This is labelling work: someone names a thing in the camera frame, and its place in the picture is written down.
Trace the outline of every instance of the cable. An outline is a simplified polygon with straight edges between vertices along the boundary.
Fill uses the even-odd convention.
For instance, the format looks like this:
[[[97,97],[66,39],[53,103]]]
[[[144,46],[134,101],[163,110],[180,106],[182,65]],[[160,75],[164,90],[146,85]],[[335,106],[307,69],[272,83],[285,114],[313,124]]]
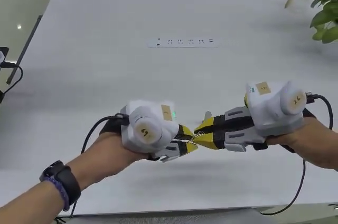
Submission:
[[[323,102],[325,102],[325,104],[327,106],[328,116],[329,116],[329,126],[328,126],[328,128],[330,130],[332,130],[332,128],[333,128],[333,111],[332,111],[332,106],[331,106],[330,102],[324,96],[321,96],[321,95],[313,95],[313,98],[314,99],[320,99]]]
[[[14,82],[14,84],[11,85],[10,88],[8,88],[5,92],[3,92],[3,94],[6,94],[8,91],[10,91],[12,88],[14,88],[15,85],[19,83],[19,81],[22,80],[22,78],[23,78],[23,69],[22,69],[22,67],[20,67],[16,63],[5,62],[5,61],[3,61],[3,62],[0,63],[0,68],[19,68],[20,72],[21,72],[21,75],[20,75],[19,79],[16,82]]]
[[[330,118],[330,121],[329,121],[329,126],[328,128],[330,130],[332,130],[333,128],[333,111],[332,111],[332,107],[331,107],[331,104],[330,102],[322,95],[317,95],[317,94],[312,94],[312,93],[306,93],[306,97],[307,97],[307,104],[311,104],[313,103],[316,99],[321,99],[325,102],[326,106],[327,106],[327,110],[328,110],[328,116]],[[262,213],[262,215],[266,215],[266,216],[272,216],[272,215],[277,215],[277,214],[280,214],[284,211],[286,211],[287,209],[289,209],[293,203],[296,201],[296,199],[298,198],[299,196],[299,193],[301,192],[301,189],[303,187],[303,182],[304,182],[304,178],[305,178],[305,173],[306,173],[306,161],[303,160],[303,174],[302,174],[302,178],[301,178],[301,182],[299,184],[299,187],[298,187],[298,190],[296,192],[296,195],[294,196],[294,198],[292,199],[292,201],[290,202],[290,204],[288,204],[287,206],[285,206],[283,209],[279,210],[279,211],[276,211],[276,212],[268,212],[268,213]]]
[[[15,85],[18,84],[19,81],[21,81],[22,78],[23,78],[23,70],[22,70],[22,67],[21,67],[21,66],[16,66],[16,67],[19,68],[19,70],[20,70],[20,72],[21,72],[21,75],[20,75],[20,77],[18,78],[18,80],[17,80],[16,82],[14,82],[13,85],[11,85],[10,88],[8,88],[8,89],[4,92],[4,94],[8,93],[12,88],[14,88]]]
[[[267,215],[267,216],[272,216],[272,215],[277,215],[277,214],[280,214],[281,212],[284,212],[286,211],[287,209],[289,209],[293,204],[294,202],[296,201],[296,199],[298,198],[300,192],[301,192],[301,189],[303,187],[303,182],[304,182],[304,178],[305,178],[305,173],[306,173],[306,161],[303,160],[303,174],[302,174],[302,178],[301,178],[301,182],[299,184],[299,187],[298,187],[298,190],[296,192],[296,195],[294,196],[294,198],[292,199],[292,201],[290,202],[290,204],[288,204],[287,206],[285,206],[283,209],[279,210],[279,211],[276,211],[276,212],[268,212],[268,213],[262,213],[262,215]]]
[[[83,143],[83,146],[82,146],[82,150],[81,150],[81,154],[83,154],[86,150],[86,147],[87,147],[87,144],[88,144],[88,140],[91,136],[91,134],[94,132],[94,130],[96,129],[96,127],[98,127],[102,122],[104,121],[107,121],[107,120],[110,120],[110,119],[113,119],[113,118],[116,118],[116,116],[108,116],[108,117],[103,117],[101,118],[100,120],[98,120],[94,125],[93,127],[90,129],[89,133],[87,134],[87,137],[86,139],[84,140],[84,143]],[[72,211],[70,213],[70,218],[73,218],[74,217],[74,211],[75,211],[75,207],[76,207],[76,204],[77,204],[78,201],[75,201],[74,205],[73,205],[73,208],[72,208]]]

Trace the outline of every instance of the black cable on floor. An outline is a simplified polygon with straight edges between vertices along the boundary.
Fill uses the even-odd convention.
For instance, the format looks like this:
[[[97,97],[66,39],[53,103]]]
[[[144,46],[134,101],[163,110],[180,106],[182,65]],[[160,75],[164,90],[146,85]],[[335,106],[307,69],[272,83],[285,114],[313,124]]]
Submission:
[[[18,80],[17,80],[16,82],[14,82],[13,85],[11,85],[10,88],[8,88],[8,89],[4,92],[4,94],[6,94],[6,93],[9,92],[12,88],[14,88],[15,85],[18,84],[18,83],[22,80],[22,78],[23,78],[23,70],[22,70],[22,67],[21,67],[21,66],[16,66],[16,67],[19,68],[19,70],[20,70],[20,72],[21,72],[21,75],[20,75],[20,77],[18,78]]]
[[[328,128],[330,130],[332,130],[332,128],[333,128],[333,111],[332,111],[332,106],[331,106],[330,102],[324,96],[322,96],[322,95],[312,95],[311,94],[310,99],[313,99],[313,101],[315,99],[321,99],[321,100],[323,100],[325,102],[325,104],[327,106],[327,110],[328,110],[328,116],[329,116],[329,119],[330,119]],[[304,183],[305,173],[306,173],[306,161],[303,160],[303,174],[302,174],[301,182],[299,184],[299,187],[298,187],[298,190],[296,192],[296,195],[294,196],[294,198],[292,199],[292,201],[290,202],[290,204],[288,204],[287,206],[285,206],[283,209],[281,209],[279,211],[268,212],[268,213],[262,213],[261,212],[261,214],[262,215],[266,215],[266,216],[272,216],[272,215],[280,214],[280,213],[286,211],[287,209],[289,209],[293,205],[293,203],[296,201],[296,199],[299,196],[299,193],[301,192],[301,189],[302,189],[303,183]]]

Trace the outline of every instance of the black watch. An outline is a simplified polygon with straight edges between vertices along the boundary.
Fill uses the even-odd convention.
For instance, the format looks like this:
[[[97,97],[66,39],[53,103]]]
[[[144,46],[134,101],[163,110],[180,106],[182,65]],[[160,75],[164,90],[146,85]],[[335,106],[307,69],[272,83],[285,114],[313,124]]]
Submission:
[[[64,165],[61,161],[56,161],[45,169],[40,181],[44,181],[45,177],[54,178],[60,182],[69,198],[69,205],[74,204],[81,196],[81,189],[78,181],[73,175],[69,166]]]

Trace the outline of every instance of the power strip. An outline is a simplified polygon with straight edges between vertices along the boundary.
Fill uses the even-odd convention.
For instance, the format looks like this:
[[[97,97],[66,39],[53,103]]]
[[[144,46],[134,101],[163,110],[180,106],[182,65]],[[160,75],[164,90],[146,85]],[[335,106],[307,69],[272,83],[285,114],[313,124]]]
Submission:
[[[153,38],[148,42],[150,48],[217,48],[214,38]]]

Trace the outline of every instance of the table surface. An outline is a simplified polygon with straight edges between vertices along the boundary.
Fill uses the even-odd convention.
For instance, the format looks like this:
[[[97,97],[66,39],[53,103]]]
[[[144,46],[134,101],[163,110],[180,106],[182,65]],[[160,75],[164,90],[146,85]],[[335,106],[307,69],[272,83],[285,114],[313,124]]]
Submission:
[[[338,57],[311,40],[311,10],[286,0],[51,0],[25,55],[23,81],[1,106],[0,204],[47,165],[81,150],[92,125],[133,99],[172,100],[194,128],[243,105],[247,81],[288,80],[323,94],[338,115]],[[158,36],[212,36],[218,48],[148,48]],[[328,122],[324,104],[309,109]],[[296,203],[338,200],[337,173],[307,166]],[[280,146],[198,151],[140,161],[85,192],[76,214],[262,207],[288,203],[302,160]]]

